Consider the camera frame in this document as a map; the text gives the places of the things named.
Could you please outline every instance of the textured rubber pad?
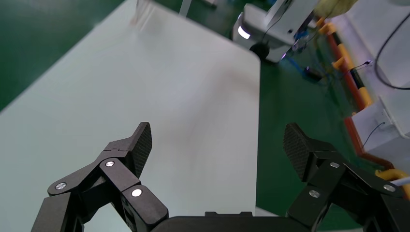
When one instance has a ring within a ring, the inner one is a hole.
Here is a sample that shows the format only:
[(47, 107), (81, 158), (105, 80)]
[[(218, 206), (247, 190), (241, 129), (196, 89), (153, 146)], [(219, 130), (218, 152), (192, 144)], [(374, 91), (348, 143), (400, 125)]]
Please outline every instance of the textured rubber pad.
[(307, 136), (296, 123), (286, 125), (285, 134), (283, 136), (283, 149), (297, 175), (303, 181), (310, 150), (308, 148)]
[(104, 151), (111, 151), (113, 149), (131, 152), (134, 169), (130, 171), (140, 178), (152, 149), (151, 127), (149, 123), (141, 122), (131, 137), (110, 142)]

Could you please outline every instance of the yellow safety barrier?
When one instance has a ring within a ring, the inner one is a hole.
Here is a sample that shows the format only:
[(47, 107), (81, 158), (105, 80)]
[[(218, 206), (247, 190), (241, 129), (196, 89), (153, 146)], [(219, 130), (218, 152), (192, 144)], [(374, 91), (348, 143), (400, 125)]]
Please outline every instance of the yellow safety barrier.
[[(408, 177), (409, 175), (398, 169), (390, 169), (384, 172), (376, 171), (376, 176), (382, 178), (383, 180), (391, 181)], [(402, 188), (407, 195), (407, 199), (410, 199), (410, 184), (402, 185)]]

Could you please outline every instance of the white table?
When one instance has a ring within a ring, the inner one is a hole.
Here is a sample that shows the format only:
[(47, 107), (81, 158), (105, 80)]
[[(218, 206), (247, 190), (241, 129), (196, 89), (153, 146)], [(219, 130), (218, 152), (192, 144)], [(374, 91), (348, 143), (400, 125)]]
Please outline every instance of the white table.
[[(0, 225), (29, 231), (54, 181), (151, 124), (141, 181), (170, 216), (255, 210), (257, 57), (157, 5), (121, 4), (0, 114)], [(110, 205), (87, 231), (129, 231)]]

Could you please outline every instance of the cable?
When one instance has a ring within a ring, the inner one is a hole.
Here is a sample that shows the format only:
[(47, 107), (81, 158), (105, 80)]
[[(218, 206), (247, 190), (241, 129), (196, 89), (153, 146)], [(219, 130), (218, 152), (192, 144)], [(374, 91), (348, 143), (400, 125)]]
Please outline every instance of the cable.
[(382, 125), (382, 124), (385, 124), (385, 122), (380, 123), (379, 125), (376, 126), (375, 129), (372, 130), (372, 132), (370, 133), (369, 137), (366, 139), (365, 144), (363, 144), (362, 149), (363, 149), (363, 147), (365, 147), (365, 145), (366, 145), (367, 141), (369, 140), (371, 134), (372, 134), (380, 125)]
[(274, 23), (268, 28), (268, 30), (265, 31), (265, 33), (264, 33), (264, 35), (262, 36), (262, 39), (261, 39), (261, 42), (262, 42), (262, 43), (264, 42), (265, 35), (268, 33), (268, 31), (269, 31), (277, 22), (279, 22), (279, 20), (282, 18), (282, 16), (283, 16), (284, 14), (285, 14), (285, 13), (283, 13), (283, 14), (276, 20), (276, 22), (274, 22)]
[[(330, 13), (329, 13), (324, 19), (327, 19), (327, 18), (333, 13), (333, 11), (335, 10), (335, 8), (336, 8), (336, 6), (339, 4), (339, 2), (340, 2), (340, 0), (336, 2), (336, 4), (333, 6), (333, 8), (332, 8), (332, 10), (330, 11)], [(313, 40), (313, 38), (315, 38), (318, 33), (319, 33), (319, 29), (316, 30), (315, 34), (312, 36), (312, 38), (310, 38), (310, 39), (306, 42), (306, 44), (309, 43), (311, 40)]]
[(389, 37), (387, 37), (386, 41), (384, 41), (383, 45), (381, 46), (379, 52), (377, 53), (376, 59), (374, 60), (374, 72), (376, 73), (376, 77), (379, 81), (381, 81), (383, 84), (385, 84), (386, 86), (390, 87), (390, 88), (395, 88), (395, 89), (402, 89), (402, 90), (409, 90), (410, 87), (397, 87), (397, 86), (393, 86), (389, 83), (387, 83), (385, 80), (383, 80), (380, 77), (379, 74), (379, 70), (378, 70), (378, 66), (377, 63), (379, 61), (380, 58), (380, 54), (383, 51), (384, 47), (387, 45), (387, 43), (390, 41), (390, 39), (394, 36), (394, 34), (399, 30), (399, 28), (403, 25), (403, 23), (410, 17), (410, 12), (407, 14), (406, 17), (403, 18), (403, 20), (396, 26), (396, 28), (393, 30), (393, 32), (389, 35)]

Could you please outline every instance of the green epoxy floor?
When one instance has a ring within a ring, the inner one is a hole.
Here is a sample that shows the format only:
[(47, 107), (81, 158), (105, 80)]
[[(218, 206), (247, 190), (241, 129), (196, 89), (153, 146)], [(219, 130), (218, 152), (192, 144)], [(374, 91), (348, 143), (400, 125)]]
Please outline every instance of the green epoxy floor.
[[(179, 11), (182, 0), (157, 0)], [(3, 0), (0, 2), (0, 110), (5, 108), (43, 72), (113, 11), (122, 0)], [(256, 0), (218, 0), (217, 8), (194, 0), (188, 18), (229, 37), (246, 3), (264, 9)], [(323, 38), (319, 45), (331, 54)], [(293, 57), (302, 66), (312, 65), (308, 52)], [(282, 149), (285, 125), (297, 122), (313, 138), (331, 142), (359, 167), (373, 170), (359, 160), (343, 124), (355, 111), (345, 87), (311, 83), (288, 62), (261, 65), (257, 206), (284, 216), (304, 186)], [(321, 229), (350, 229), (357, 225), (337, 207), (332, 207)]]

